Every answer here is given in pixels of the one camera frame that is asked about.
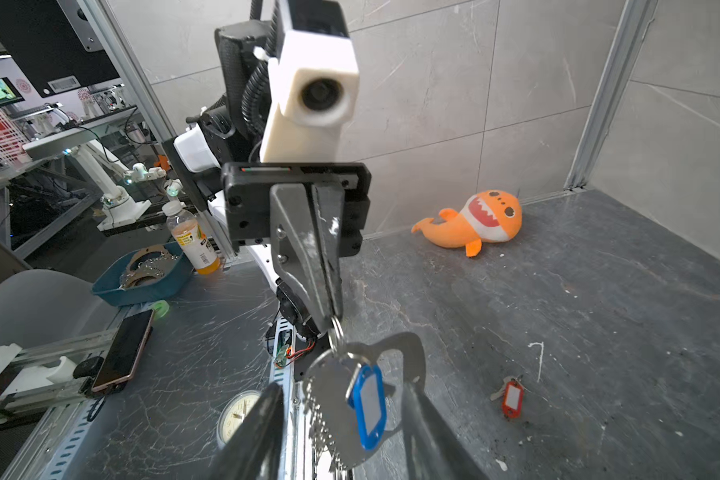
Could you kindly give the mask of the silver key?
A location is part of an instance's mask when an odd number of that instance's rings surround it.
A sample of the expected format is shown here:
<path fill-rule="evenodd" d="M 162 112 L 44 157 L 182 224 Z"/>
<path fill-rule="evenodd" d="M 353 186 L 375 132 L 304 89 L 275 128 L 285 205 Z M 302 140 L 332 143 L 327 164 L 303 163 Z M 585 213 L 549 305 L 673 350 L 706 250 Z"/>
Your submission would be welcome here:
<path fill-rule="evenodd" d="M 516 380 L 516 377 L 514 377 L 514 376 L 507 376 L 507 377 L 505 377 L 505 378 L 502 380 L 502 386 L 501 386 L 497 391 L 495 391 L 494 393 L 492 393 L 492 394 L 490 395 L 490 401 L 493 402 L 493 401 L 496 401 L 496 400 L 498 400 L 498 399 L 503 398 L 503 397 L 505 396 L 505 392 L 506 392 L 506 389 L 507 389 L 508 385 L 509 385 L 512 381 L 515 381 L 515 380 Z"/>

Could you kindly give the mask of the neighbouring white robot arm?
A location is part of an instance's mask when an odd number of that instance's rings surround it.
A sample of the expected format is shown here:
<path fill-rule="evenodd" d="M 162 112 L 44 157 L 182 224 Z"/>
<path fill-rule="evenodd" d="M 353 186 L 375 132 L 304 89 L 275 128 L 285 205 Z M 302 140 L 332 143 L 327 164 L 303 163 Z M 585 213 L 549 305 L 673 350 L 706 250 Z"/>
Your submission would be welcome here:
<path fill-rule="evenodd" d="M 101 191 L 104 220 L 97 228 L 102 232 L 135 224 L 151 207 L 149 200 L 136 201 L 123 184 L 163 180 L 167 175 L 162 167 L 147 167 L 141 162 L 127 167 L 93 130 L 80 127 L 30 141 L 22 148 L 33 160 L 72 157 Z"/>

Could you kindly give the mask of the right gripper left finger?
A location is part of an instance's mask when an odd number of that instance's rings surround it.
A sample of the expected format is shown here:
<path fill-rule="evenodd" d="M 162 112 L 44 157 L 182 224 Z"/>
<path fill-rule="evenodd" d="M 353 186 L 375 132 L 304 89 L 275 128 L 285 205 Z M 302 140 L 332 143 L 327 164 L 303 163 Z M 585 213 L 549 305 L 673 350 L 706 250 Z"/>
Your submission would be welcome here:
<path fill-rule="evenodd" d="M 283 393 L 271 383 L 214 457 L 208 479 L 278 479 Z"/>

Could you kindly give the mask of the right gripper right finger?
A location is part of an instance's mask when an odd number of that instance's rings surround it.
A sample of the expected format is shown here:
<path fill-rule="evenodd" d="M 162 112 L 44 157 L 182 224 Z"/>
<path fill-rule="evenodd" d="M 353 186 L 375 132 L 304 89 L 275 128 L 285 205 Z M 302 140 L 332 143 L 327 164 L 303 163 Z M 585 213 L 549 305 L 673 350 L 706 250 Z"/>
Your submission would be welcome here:
<path fill-rule="evenodd" d="M 410 479 L 485 479 L 438 410 L 412 383 L 402 395 L 402 433 Z"/>

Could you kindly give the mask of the silver metal plate keychain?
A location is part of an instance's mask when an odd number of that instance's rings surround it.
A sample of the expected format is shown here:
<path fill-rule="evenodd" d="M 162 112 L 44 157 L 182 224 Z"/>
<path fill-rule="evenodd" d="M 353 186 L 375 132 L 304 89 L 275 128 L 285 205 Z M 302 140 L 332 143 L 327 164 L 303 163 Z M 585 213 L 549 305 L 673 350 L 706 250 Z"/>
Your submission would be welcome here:
<path fill-rule="evenodd" d="M 401 332 L 374 344 L 350 343 L 338 328 L 328 333 L 330 348 L 320 355 L 307 370 L 303 380 L 306 408 L 310 411 L 309 436 L 317 452 L 328 457 L 328 469 L 338 475 L 353 470 L 370 459 L 383 445 L 402 432 L 402 424 L 387 427 L 381 443 L 366 451 L 360 445 L 355 411 L 348 405 L 351 381 L 363 364 L 378 365 L 379 358 L 389 352 L 399 352 L 403 360 L 403 383 L 422 387 L 426 376 L 426 358 L 418 335 Z M 387 401 L 402 395 L 392 385 L 384 383 Z"/>

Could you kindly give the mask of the red key tag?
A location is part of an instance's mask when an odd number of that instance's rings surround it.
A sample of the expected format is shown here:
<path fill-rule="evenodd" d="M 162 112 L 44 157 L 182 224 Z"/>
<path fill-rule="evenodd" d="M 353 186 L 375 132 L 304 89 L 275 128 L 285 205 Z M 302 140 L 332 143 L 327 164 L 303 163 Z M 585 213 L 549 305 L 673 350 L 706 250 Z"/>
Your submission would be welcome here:
<path fill-rule="evenodd" d="M 509 380 L 504 389 L 502 412 L 510 419 L 520 416 L 525 389 L 516 379 Z"/>

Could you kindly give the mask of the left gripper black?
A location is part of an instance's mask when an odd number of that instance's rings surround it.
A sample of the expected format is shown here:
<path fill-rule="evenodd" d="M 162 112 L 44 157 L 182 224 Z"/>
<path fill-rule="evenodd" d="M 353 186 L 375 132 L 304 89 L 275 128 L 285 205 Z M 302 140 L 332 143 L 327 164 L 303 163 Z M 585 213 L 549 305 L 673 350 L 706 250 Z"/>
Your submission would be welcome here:
<path fill-rule="evenodd" d="M 343 315 L 339 257 L 359 253 L 370 208 L 362 163 L 227 163 L 225 215 L 234 246 L 269 239 L 275 271 L 317 330 Z"/>

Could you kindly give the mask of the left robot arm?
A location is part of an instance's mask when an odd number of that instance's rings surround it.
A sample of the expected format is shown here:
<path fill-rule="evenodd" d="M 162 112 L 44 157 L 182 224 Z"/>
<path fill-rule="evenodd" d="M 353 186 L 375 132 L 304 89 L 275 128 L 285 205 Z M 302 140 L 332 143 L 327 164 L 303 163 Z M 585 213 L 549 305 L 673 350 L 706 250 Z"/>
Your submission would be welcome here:
<path fill-rule="evenodd" d="M 248 20 L 214 40 L 226 90 L 174 148 L 202 194 L 223 198 L 232 243 L 269 243 L 296 323 L 320 336 L 343 317 L 340 261 L 359 252 L 370 207 L 369 170 L 336 158 L 359 87 L 353 43 L 320 21 Z"/>

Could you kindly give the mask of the blue key tag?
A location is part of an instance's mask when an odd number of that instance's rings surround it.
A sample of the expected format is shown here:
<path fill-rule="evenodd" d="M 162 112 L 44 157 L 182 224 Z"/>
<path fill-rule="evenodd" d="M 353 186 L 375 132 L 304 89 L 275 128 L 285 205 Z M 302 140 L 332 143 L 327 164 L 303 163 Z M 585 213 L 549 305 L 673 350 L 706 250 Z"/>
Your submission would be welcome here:
<path fill-rule="evenodd" d="M 361 365 L 351 381 L 348 405 L 355 411 L 360 445 L 375 449 L 386 430 L 387 408 L 382 373 L 377 365 Z"/>

